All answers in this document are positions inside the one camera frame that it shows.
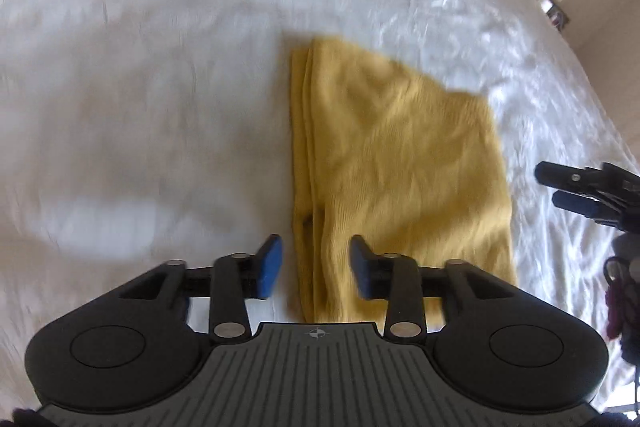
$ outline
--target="screw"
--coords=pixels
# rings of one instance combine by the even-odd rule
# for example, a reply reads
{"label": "screw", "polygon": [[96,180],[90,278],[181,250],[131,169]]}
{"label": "screw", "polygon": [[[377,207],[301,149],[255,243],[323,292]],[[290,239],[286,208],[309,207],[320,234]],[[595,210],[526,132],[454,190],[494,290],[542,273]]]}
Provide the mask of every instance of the screw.
{"label": "screw", "polygon": [[412,322],[396,322],[389,330],[401,339],[410,339],[422,332],[422,328]]}
{"label": "screw", "polygon": [[222,339],[234,339],[242,335],[246,330],[237,322],[223,322],[213,328],[213,332]]}

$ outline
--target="ribbed yellow fabric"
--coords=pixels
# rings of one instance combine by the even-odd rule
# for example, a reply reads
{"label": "ribbed yellow fabric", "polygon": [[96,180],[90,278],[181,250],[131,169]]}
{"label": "ribbed yellow fabric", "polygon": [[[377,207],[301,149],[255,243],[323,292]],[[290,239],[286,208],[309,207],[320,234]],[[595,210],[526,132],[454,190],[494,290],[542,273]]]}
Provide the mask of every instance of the ribbed yellow fabric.
{"label": "ribbed yellow fabric", "polygon": [[[291,63],[293,232],[308,322],[377,321],[348,244],[422,266],[461,258],[514,282],[511,200],[487,102],[336,38]],[[427,319],[440,320],[428,299]]]}

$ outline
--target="yellow cloth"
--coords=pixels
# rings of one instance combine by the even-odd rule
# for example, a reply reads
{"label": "yellow cloth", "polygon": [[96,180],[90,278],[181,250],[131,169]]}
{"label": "yellow cloth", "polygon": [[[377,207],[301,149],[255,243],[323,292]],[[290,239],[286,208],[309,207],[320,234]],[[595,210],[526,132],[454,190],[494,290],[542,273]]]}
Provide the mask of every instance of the yellow cloth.
{"label": "yellow cloth", "polygon": [[[466,92],[335,38],[291,64],[293,232],[308,322],[377,321],[348,244],[422,266],[465,259],[513,282],[511,200],[491,110]],[[428,299],[427,319],[440,317]]]}

